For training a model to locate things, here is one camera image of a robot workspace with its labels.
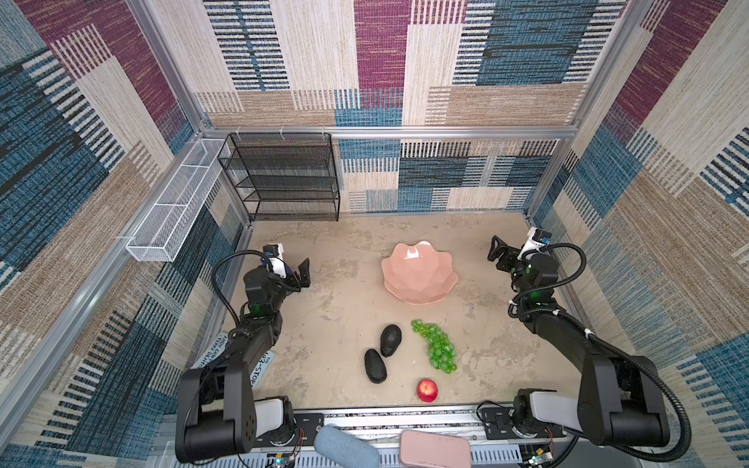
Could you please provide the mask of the dark avocado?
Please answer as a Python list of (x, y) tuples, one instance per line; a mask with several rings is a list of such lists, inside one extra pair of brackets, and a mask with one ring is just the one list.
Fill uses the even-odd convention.
[(380, 354), (384, 357), (391, 357), (397, 351), (401, 342), (401, 329), (395, 324), (386, 326), (380, 335)]
[(380, 353), (376, 349), (368, 349), (364, 355), (364, 366), (365, 372), (370, 382), (374, 384), (380, 384), (385, 382), (387, 378), (387, 370), (380, 356)]

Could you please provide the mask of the green grape bunch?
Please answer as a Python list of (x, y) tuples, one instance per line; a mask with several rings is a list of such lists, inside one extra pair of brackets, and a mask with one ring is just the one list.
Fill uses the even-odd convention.
[(445, 374), (452, 374), (458, 369), (456, 347), (439, 325), (415, 319), (411, 321), (411, 326), (413, 331), (425, 340), (429, 363), (432, 368)]

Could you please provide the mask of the red apple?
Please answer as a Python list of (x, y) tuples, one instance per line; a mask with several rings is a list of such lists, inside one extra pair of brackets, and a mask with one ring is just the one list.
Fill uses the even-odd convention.
[(423, 378), (419, 384), (417, 384), (417, 397), (423, 403), (433, 403), (439, 395), (439, 388), (435, 381), (428, 378)]

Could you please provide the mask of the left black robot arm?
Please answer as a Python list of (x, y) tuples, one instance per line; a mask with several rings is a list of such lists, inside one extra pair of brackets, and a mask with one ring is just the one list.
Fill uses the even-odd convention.
[(281, 306), (308, 288), (310, 262), (292, 269), (280, 244), (251, 250), (261, 263), (244, 276), (246, 302), (228, 310), (234, 322), (224, 350), (202, 367), (186, 370), (177, 390), (175, 453), (178, 462), (205, 465), (251, 452), (259, 439), (275, 445), (304, 441), (290, 399), (258, 400), (253, 373), (277, 343), (283, 325)]

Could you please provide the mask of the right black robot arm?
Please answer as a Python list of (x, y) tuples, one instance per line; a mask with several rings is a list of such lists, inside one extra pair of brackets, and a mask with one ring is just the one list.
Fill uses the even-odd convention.
[(538, 388), (518, 391), (510, 418), (519, 436), (556, 425), (577, 439), (648, 462), (672, 462), (688, 452), (688, 413), (655, 364), (601, 339), (557, 302), (555, 290), (587, 267), (581, 247), (552, 243), (550, 232), (533, 228), (520, 248), (493, 237), (487, 259), (510, 276), (509, 317), (554, 346), (580, 373), (575, 398)]

